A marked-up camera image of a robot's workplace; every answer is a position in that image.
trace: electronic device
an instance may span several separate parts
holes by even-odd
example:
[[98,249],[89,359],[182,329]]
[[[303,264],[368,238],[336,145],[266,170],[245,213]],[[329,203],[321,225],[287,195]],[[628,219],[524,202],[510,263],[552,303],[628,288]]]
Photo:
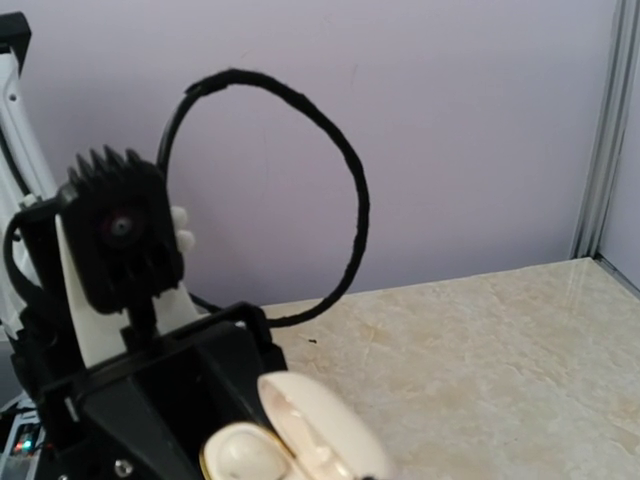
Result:
[[[0,44],[8,45],[0,52],[12,71],[26,54],[15,39],[24,42],[27,32],[24,16],[0,16]],[[0,55],[0,78],[2,65]],[[195,102],[232,85],[264,89],[325,131],[358,192],[357,233],[342,280],[291,317],[268,320],[245,302],[216,307],[191,296],[183,282],[183,254],[194,242],[185,211],[172,209],[167,194],[171,148]],[[391,480],[393,464],[376,437],[326,388],[288,372],[270,332],[337,302],[366,247],[362,164],[324,114],[268,75],[227,70],[187,89],[155,163],[134,150],[91,150],[50,192],[48,180],[36,182],[43,158],[29,160],[7,134],[22,132],[21,125],[30,132],[28,122],[16,122],[2,105],[0,163],[21,195],[4,228],[3,261],[22,302],[14,302],[19,318],[4,326],[41,423],[16,429],[10,448],[26,455],[25,445],[46,445],[38,449],[36,480]]]

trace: metal screw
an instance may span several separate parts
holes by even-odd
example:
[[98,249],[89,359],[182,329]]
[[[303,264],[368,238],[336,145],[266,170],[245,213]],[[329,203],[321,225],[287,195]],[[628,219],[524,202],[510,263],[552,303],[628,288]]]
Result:
[[133,465],[131,465],[129,460],[120,459],[116,460],[113,470],[116,472],[118,478],[127,478],[133,473]]

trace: lavender wall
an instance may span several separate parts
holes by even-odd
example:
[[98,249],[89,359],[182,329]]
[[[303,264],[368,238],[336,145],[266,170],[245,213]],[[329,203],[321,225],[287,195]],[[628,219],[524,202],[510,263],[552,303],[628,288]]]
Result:
[[[607,68],[611,0],[4,0],[34,29],[24,90],[58,179],[109,143],[151,158],[193,80],[228,66],[304,91],[360,153],[373,200],[358,290],[567,258]],[[171,171],[221,303],[323,295],[355,219],[308,122],[232,90],[193,111]]]

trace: table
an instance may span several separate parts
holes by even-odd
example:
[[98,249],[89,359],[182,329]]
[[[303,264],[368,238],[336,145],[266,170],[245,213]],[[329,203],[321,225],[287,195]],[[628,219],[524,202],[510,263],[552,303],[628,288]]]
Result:
[[349,295],[274,335],[401,480],[640,478],[640,301],[590,259]]

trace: metal frame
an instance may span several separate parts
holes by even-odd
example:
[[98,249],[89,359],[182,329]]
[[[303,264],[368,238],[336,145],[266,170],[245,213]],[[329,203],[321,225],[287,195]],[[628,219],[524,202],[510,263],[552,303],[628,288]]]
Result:
[[640,41],[640,0],[618,0],[609,70],[572,257],[598,253],[629,116]]

